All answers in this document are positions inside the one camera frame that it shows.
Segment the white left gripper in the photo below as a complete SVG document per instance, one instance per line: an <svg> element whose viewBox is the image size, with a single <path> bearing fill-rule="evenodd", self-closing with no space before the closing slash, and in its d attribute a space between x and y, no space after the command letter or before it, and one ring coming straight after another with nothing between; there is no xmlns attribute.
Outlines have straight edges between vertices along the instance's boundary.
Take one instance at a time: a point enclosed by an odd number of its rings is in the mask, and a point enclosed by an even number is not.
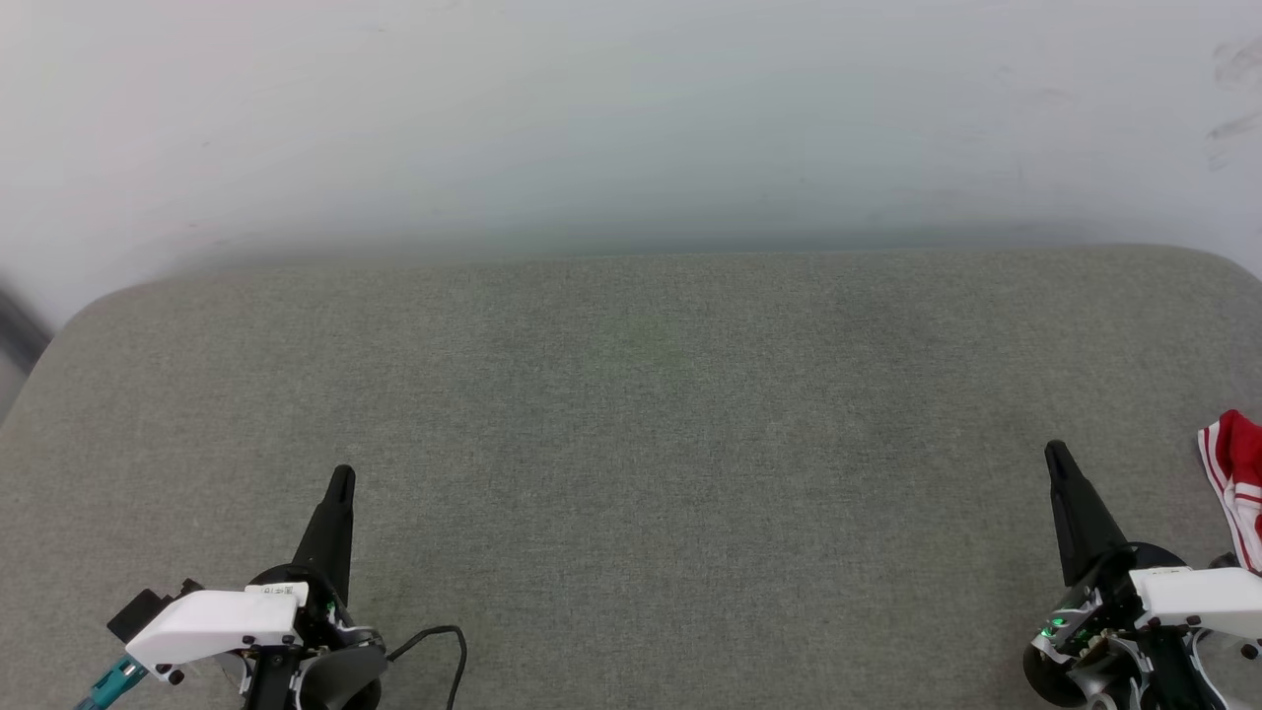
<svg viewBox="0 0 1262 710"><path fill-rule="evenodd" d="M162 610L125 653L177 684L212 658L239 684L241 710L379 710L385 643L351 619L356 472L338 464L310 515L293 565L240 590L204 588Z"/></svg>

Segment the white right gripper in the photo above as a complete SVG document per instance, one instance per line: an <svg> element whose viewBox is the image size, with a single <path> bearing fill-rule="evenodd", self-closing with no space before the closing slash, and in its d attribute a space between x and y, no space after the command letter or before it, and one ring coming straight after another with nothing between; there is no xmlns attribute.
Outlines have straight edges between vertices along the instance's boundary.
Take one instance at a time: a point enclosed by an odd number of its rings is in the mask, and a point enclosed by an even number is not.
<svg viewBox="0 0 1262 710"><path fill-rule="evenodd" d="M1234 641L1262 660L1262 576L1128 544L1065 441L1044 457L1068 589L1023 649L1029 687L1068 710L1262 710L1213 678L1204 651Z"/></svg>

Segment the red and white shirt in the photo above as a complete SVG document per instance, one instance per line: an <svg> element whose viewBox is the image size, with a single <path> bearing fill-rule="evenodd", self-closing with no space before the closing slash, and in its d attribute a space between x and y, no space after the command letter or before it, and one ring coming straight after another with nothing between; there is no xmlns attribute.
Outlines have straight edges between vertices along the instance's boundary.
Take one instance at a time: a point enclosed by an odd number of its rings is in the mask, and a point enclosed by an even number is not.
<svg viewBox="0 0 1262 710"><path fill-rule="evenodd" d="M1225 512L1235 561L1262 575L1262 424L1227 410L1198 433L1196 445Z"/></svg>

